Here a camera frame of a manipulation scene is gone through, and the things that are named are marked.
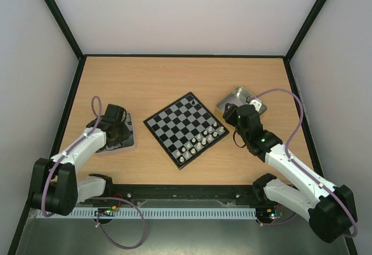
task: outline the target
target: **purple cable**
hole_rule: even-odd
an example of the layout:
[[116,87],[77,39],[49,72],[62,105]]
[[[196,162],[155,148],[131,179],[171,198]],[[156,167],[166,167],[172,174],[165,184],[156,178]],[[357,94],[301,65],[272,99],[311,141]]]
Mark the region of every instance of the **purple cable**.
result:
[[116,197],[93,197],[91,198],[91,200],[116,200],[116,201],[121,201],[121,202],[124,202],[124,203],[127,203],[129,204],[130,206],[132,206],[133,208],[136,209],[136,211],[138,211],[138,214],[139,216],[141,216],[141,219],[142,219],[142,222],[144,223],[144,231],[142,233],[142,237],[141,239],[139,240],[139,242],[134,245],[134,246],[123,246],[123,245],[120,245],[118,244],[117,242],[115,242],[112,238],[110,238],[110,236],[106,233],[106,231],[102,228],[102,225],[99,223],[99,218],[100,216],[103,214],[103,213],[100,213],[98,214],[97,216],[97,219],[96,219],[96,227],[99,227],[99,229],[101,229],[101,231],[103,232],[103,234],[106,236],[107,240],[112,243],[113,245],[115,245],[116,247],[118,248],[121,248],[121,249],[126,249],[126,250],[130,250],[130,249],[135,249],[137,248],[138,246],[141,246],[144,242],[145,242],[145,239],[146,239],[146,236],[147,236],[147,223],[146,223],[146,220],[145,220],[145,217],[144,217],[144,214],[141,212],[141,210],[134,204],[134,203],[131,203],[129,201],[127,201],[126,199],[121,199],[121,198],[116,198]]
[[[290,159],[290,161],[292,161],[294,163],[294,165],[297,166],[297,168],[299,168],[302,172],[304,172],[315,183],[317,183],[318,185],[320,185],[321,182],[318,181],[316,177],[314,177],[313,175],[311,175],[311,173],[309,173],[306,169],[304,169],[299,163],[297,163],[297,161],[295,161],[294,159],[292,159],[291,158],[291,155],[289,154],[289,150],[288,150],[289,144],[291,143],[293,137],[296,135],[297,131],[300,129],[301,124],[302,124],[302,120],[303,120],[303,106],[302,106],[301,100],[297,97],[297,95],[295,95],[293,92],[288,91],[288,90],[283,89],[283,88],[273,88],[273,89],[270,89],[268,91],[264,91],[261,94],[258,94],[258,95],[254,96],[254,97],[251,97],[251,100],[254,100],[254,99],[258,98],[258,97],[261,97],[262,95],[268,94],[268,93],[273,92],[273,91],[283,91],[283,92],[286,92],[286,93],[292,95],[296,99],[296,101],[297,101],[297,103],[298,103],[298,105],[300,107],[300,120],[299,120],[299,123],[298,123],[297,127],[295,128],[295,130],[293,131],[293,133],[291,134],[291,136],[289,137],[289,139],[287,140],[287,142],[285,144],[285,153],[288,156],[288,158]],[[327,191],[328,194],[330,194],[336,200],[336,202],[342,207],[342,209],[344,210],[344,212],[346,213],[346,215],[349,217],[349,219],[350,219],[350,221],[351,221],[351,223],[353,225],[354,232],[351,235],[349,235],[349,234],[342,234],[342,236],[344,236],[346,238],[354,238],[358,234],[358,228],[357,228],[357,225],[355,223],[355,220],[354,220],[353,216],[351,215],[350,211],[341,202],[341,200],[335,195],[335,193],[332,192],[332,190],[330,190],[325,185],[323,185],[321,188],[323,188],[325,191]],[[266,224],[266,225],[263,224],[263,225],[265,225],[265,226],[279,225],[279,224],[285,223],[286,221],[283,221],[283,222],[280,222],[280,223],[275,223],[275,224]]]
[[[96,113],[96,111],[94,110],[94,100],[97,99],[98,101],[98,106],[99,106],[99,110],[98,110],[98,114]],[[79,140],[77,140],[74,144],[72,144],[71,147],[68,148],[68,150],[66,151],[66,154],[65,155],[62,155],[57,161],[56,163],[53,165],[53,167],[50,169],[50,172],[49,172],[49,175],[48,177],[46,178],[46,181],[45,181],[45,186],[44,186],[44,190],[42,191],[42,198],[41,198],[41,214],[42,216],[44,217],[50,217],[52,216],[54,213],[49,213],[47,214],[47,212],[45,211],[45,202],[46,202],[46,199],[47,199],[47,192],[48,192],[48,188],[49,188],[49,184],[52,180],[52,177],[53,177],[53,174],[54,172],[56,171],[58,165],[61,163],[61,161],[67,157],[67,155],[74,149],[76,148],[76,146],[78,146],[83,140],[85,140],[86,138],[88,138],[94,131],[95,129],[97,128],[97,125],[99,123],[99,121],[101,120],[101,115],[102,115],[102,103],[101,103],[101,99],[98,97],[98,96],[93,96],[92,98],[92,102],[91,102],[91,106],[92,106],[92,111],[93,111],[93,114],[97,117],[97,120],[95,121],[95,124],[93,126],[93,128],[88,132],[87,136],[83,136],[81,137]]]

